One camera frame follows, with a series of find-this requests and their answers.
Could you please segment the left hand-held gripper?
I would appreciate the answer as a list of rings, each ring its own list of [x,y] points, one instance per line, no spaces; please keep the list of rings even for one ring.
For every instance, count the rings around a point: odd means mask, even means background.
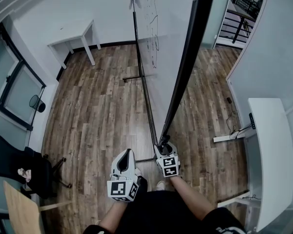
[[[126,149],[112,161],[108,197],[119,202],[134,201],[139,188],[137,181],[134,152]]]

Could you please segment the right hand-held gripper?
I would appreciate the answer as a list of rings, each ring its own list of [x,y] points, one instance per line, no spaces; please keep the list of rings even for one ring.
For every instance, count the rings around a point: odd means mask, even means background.
[[[164,147],[154,146],[156,163],[164,177],[179,176],[180,160],[177,148],[169,142],[170,135],[161,136],[160,145],[165,142]]]

